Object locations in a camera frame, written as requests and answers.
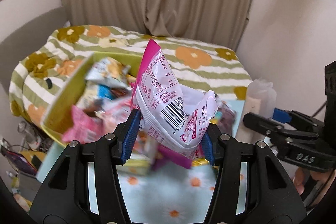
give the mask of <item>black gripper frame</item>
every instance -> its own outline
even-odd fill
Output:
[[[109,133],[84,145],[71,142],[41,185],[30,216],[38,224],[131,224],[116,164],[125,163],[125,139],[131,130],[139,129],[140,118],[140,111],[133,110],[113,135]],[[264,142],[240,143],[210,124],[201,144],[211,165],[220,166],[204,223],[297,224],[305,218],[306,210],[300,196]],[[95,166],[99,215],[90,212],[89,162],[94,162]],[[236,215],[241,162],[248,166],[246,209]]]
[[[335,168],[336,151],[321,138],[323,123],[297,111],[288,111],[291,122],[298,130],[284,129],[283,124],[248,113],[243,123],[270,138],[278,149],[278,159],[302,168],[325,173]]]

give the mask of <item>finger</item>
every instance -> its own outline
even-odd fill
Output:
[[[293,178],[293,183],[294,183],[295,186],[301,185],[301,184],[303,184],[304,179],[305,179],[305,173],[303,172],[303,169],[301,167],[299,167],[295,171],[295,175],[294,175],[294,178]]]
[[[299,195],[302,195],[302,193],[305,190],[305,188],[302,184],[301,185],[296,185],[295,188],[296,188],[297,192],[299,193]]]
[[[319,173],[315,171],[311,171],[310,175],[313,178],[313,180],[321,181],[322,183],[326,183],[328,180],[328,177],[330,176],[332,171],[329,171],[327,173]]]

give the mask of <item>metal screw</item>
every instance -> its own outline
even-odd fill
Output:
[[[264,148],[264,147],[266,147],[266,143],[263,142],[263,141],[259,141],[259,142],[257,142],[257,146],[259,146],[260,148]]]
[[[71,142],[69,143],[69,146],[70,146],[70,147],[75,147],[75,146],[77,146],[77,144],[78,144],[77,141],[71,141]]]
[[[230,139],[230,136],[228,134],[222,134],[220,136],[220,138],[223,140],[223,141],[228,141]]]
[[[115,137],[115,135],[113,133],[107,133],[105,135],[105,139],[107,139],[107,140],[112,140],[112,139],[114,139],[114,137]]]

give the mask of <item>orange flower pattern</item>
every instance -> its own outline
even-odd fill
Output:
[[[209,66],[212,62],[212,58],[208,53],[191,47],[180,46],[176,49],[175,55],[177,59],[184,62],[184,65],[192,69],[197,69],[200,66]]]
[[[129,177],[127,179],[127,182],[130,184],[130,185],[137,185],[139,182],[138,182],[138,179],[136,177]]]
[[[75,61],[66,60],[63,65],[57,69],[57,72],[60,75],[70,76],[81,63],[81,59],[77,59]]]
[[[199,178],[191,178],[190,185],[192,187],[200,187],[201,186],[201,180]]]
[[[29,105],[27,112],[32,122],[40,127],[41,119],[45,112],[45,108],[42,106],[35,107],[33,104],[31,104]]]
[[[177,211],[177,210],[171,210],[171,211],[169,212],[169,215],[170,215],[171,217],[173,217],[173,218],[175,218],[175,217],[179,217],[180,212]]]
[[[104,37],[108,37],[110,34],[111,34],[111,31],[108,27],[90,25],[90,29],[86,35],[88,37],[104,38]]]

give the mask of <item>human hand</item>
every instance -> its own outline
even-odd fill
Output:
[[[325,184],[321,193],[317,196],[317,198],[312,203],[312,206],[313,206],[313,205],[316,205],[317,203],[319,203],[321,201],[321,199],[324,197],[324,195],[326,194],[326,192],[330,188],[332,182],[334,181],[334,179],[336,177],[336,171],[331,170],[331,171],[326,172],[326,173],[319,173],[319,172],[315,172],[315,171],[310,171],[310,175],[311,175],[313,180],[320,181],[321,183]],[[301,195],[303,193],[303,191],[305,190],[305,187],[303,185],[304,180],[305,180],[305,173],[303,171],[303,168],[299,167],[296,170],[295,176],[294,176],[294,179],[293,179],[293,183],[294,183],[295,188],[298,191],[299,195]]]

